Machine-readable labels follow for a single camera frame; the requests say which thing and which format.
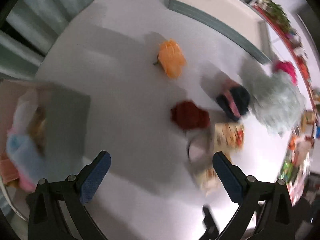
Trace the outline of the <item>orange fabric flower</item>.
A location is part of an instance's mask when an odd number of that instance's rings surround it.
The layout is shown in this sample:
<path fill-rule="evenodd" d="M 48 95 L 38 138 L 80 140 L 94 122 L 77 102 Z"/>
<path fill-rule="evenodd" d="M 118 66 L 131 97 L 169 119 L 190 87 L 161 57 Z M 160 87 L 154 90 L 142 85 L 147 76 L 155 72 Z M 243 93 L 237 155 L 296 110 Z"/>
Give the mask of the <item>orange fabric flower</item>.
<path fill-rule="evenodd" d="M 157 61 L 154 66 L 161 66 L 167 77 L 177 79 L 187 64 L 179 44 L 173 40 L 165 40 L 159 45 Z"/>

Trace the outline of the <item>white cloth cap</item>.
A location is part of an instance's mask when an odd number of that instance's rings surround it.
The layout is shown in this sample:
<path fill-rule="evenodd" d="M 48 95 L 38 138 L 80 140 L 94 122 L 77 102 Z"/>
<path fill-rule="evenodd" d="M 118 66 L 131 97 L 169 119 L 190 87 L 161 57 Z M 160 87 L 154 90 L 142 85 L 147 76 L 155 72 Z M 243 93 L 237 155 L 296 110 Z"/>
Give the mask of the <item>white cloth cap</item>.
<path fill-rule="evenodd" d="M 25 134 L 38 108 L 38 94 L 35 89 L 28 89 L 17 101 L 11 132 Z"/>

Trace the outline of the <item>yellow cartoon tissue pack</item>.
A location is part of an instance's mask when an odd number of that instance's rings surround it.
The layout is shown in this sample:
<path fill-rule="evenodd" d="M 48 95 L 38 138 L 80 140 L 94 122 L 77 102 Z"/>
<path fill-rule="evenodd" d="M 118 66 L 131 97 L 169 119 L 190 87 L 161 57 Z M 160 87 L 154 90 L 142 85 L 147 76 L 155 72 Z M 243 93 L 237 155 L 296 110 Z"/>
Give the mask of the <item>yellow cartoon tissue pack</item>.
<path fill-rule="evenodd" d="M 230 150 L 235 145 L 235 136 L 229 132 L 202 132 L 191 140 L 188 158 L 191 174 L 199 189 L 209 195 L 220 186 L 220 179 L 213 167 L 213 156 L 223 152 L 231 160 Z"/>

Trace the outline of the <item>green potted plant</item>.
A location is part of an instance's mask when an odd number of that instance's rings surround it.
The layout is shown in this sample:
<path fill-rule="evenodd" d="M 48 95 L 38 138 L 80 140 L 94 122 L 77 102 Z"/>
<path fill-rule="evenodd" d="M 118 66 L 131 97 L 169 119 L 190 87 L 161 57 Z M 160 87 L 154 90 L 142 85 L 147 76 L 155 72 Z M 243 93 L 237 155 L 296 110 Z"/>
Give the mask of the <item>green potted plant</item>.
<path fill-rule="evenodd" d="M 272 0 L 257 0 L 257 5 L 269 16 L 269 18 L 283 31 L 288 34 L 291 31 L 290 20 L 281 5 Z"/>

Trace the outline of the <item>tan cloth pouch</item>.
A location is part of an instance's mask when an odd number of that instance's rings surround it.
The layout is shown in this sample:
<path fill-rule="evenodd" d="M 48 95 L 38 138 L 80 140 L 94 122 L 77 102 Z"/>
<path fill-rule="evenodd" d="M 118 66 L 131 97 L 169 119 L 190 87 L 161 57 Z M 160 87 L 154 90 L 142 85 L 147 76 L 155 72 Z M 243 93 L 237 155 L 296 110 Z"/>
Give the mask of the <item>tan cloth pouch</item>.
<path fill-rule="evenodd" d="M 46 145 L 46 111 L 44 107 L 38 107 L 28 125 L 28 135 L 36 145 L 41 156 L 44 156 Z"/>

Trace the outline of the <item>dark red fabric flower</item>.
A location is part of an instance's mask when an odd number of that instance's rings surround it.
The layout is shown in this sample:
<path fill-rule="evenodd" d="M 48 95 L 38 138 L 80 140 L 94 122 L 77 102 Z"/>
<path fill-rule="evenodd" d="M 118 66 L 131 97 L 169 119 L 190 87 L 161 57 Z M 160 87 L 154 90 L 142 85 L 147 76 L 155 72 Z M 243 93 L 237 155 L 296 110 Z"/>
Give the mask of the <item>dark red fabric flower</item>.
<path fill-rule="evenodd" d="M 170 110 L 171 121 L 183 130 L 203 129 L 210 126 L 208 111 L 193 101 L 182 101 Z"/>

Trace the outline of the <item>teal curtain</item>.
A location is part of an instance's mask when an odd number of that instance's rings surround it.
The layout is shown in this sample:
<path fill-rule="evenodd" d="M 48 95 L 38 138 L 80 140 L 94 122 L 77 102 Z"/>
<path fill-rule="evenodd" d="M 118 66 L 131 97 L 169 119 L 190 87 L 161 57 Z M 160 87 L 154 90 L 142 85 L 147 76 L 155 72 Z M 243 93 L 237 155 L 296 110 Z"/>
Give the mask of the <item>teal curtain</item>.
<path fill-rule="evenodd" d="M 1 0 L 1 77 L 32 79 L 71 20 L 94 0 Z"/>

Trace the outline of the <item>light blue cloth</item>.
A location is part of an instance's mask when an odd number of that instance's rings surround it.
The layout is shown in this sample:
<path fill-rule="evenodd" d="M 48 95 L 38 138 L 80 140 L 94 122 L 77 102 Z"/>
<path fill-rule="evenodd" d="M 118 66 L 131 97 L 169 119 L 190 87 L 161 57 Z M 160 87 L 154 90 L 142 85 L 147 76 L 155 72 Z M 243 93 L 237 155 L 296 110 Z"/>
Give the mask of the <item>light blue cloth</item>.
<path fill-rule="evenodd" d="M 28 135 L 10 134 L 6 143 L 7 155 L 18 172 L 30 182 L 37 182 L 47 175 L 47 164 L 35 142 Z"/>

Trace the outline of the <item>magenta bath pouf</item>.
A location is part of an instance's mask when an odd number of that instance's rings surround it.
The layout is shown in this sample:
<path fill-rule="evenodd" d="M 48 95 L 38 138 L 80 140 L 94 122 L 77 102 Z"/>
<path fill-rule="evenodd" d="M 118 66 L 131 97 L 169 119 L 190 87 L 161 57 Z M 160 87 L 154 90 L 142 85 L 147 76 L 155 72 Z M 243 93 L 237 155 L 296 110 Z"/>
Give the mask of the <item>magenta bath pouf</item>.
<path fill-rule="evenodd" d="M 289 74 L 291 81 L 294 85 L 298 84 L 296 69 L 291 62 L 288 61 L 276 61 L 273 65 L 273 72 L 277 73 L 279 71 Z"/>

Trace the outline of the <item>navy pink knit hat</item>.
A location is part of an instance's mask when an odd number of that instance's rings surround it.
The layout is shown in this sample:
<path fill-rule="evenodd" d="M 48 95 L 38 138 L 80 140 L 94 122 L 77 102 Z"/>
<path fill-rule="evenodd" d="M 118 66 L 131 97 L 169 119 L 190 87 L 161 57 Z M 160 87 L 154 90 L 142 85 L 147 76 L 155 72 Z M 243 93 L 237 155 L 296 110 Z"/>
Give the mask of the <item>navy pink knit hat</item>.
<path fill-rule="evenodd" d="M 228 118 L 237 122 L 248 112 L 250 99 L 245 87 L 227 78 L 222 85 L 221 93 L 216 97 L 216 102 Z"/>

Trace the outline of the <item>grey cardboard storage box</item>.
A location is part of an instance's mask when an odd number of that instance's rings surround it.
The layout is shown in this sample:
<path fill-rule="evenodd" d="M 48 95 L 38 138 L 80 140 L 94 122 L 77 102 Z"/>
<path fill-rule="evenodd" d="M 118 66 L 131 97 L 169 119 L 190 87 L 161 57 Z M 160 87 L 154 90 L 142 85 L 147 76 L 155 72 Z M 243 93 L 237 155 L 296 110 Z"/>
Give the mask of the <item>grey cardboard storage box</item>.
<path fill-rule="evenodd" d="M 49 82 L 1 80 L 1 178 L 26 192 L 82 168 L 88 95 Z"/>

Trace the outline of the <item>mint green bath pouf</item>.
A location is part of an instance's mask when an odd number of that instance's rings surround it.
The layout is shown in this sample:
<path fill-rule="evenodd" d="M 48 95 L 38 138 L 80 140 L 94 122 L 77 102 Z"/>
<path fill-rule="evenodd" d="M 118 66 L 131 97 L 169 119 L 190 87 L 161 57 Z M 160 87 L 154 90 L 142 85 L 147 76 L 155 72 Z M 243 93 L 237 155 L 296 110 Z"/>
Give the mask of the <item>mint green bath pouf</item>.
<path fill-rule="evenodd" d="M 250 94 L 249 109 L 271 133 L 282 136 L 296 125 L 305 109 L 305 97 L 289 74 L 266 72 L 260 67 L 246 68 L 241 73 L 242 84 Z"/>

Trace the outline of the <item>small cartoon tissue pack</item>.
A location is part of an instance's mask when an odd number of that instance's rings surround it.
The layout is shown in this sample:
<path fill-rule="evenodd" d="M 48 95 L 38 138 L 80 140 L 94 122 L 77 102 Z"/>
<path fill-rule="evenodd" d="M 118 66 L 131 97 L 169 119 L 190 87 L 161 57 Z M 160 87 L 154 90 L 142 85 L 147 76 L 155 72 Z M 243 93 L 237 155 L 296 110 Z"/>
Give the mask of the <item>small cartoon tissue pack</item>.
<path fill-rule="evenodd" d="M 239 123 L 216 123 L 212 137 L 213 150 L 232 152 L 242 149 L 244 131 L 244 125 Z"/>

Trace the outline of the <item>red shelf with clutter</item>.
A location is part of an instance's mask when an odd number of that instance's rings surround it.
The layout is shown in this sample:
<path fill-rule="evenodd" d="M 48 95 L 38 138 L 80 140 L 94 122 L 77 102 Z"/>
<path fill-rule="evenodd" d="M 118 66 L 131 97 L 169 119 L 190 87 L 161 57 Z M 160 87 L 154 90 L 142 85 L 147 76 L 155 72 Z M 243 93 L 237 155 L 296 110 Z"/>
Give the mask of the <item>red shelf with clutter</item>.
<path fill-rule="evenodd" d="M 315 115 L 319 118 L 319 110 L 317 108 L 319 106 L 319 97 L 314 94 L 313 88 L 311 87 L 311 76 L 308 69 L 308 57 L 303 48 L 299 33 L 292 26 L 292 29 L 288 34 L 283 33 L 283 31 L 269 18 L 266 12 L 264 12 L 263 9 L 257 5 L 257 0 L 253 2 L 253 8 L 266 19 L 268 24 L 285 43 L 286 48 L 289 50 L 294 62 L 297 64 L 298 70 L 302 75 L 304 83 L 306 84 L 308 95 L 311 99 L 312 109 L 314 110 Z"/>

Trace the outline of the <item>grey box lid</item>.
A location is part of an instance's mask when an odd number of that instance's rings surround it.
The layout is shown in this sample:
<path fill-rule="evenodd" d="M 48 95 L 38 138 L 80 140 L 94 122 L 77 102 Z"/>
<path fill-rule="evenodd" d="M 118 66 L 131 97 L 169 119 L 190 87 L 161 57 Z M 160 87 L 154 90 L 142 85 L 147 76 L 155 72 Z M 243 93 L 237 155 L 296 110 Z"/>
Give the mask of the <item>grey box lid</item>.
<path fill-rule="evenodd" d="M 168 8 L 218 31 L 261 64 L 271 62 L 265 20 L 240 0 L 170 0 Z"/>

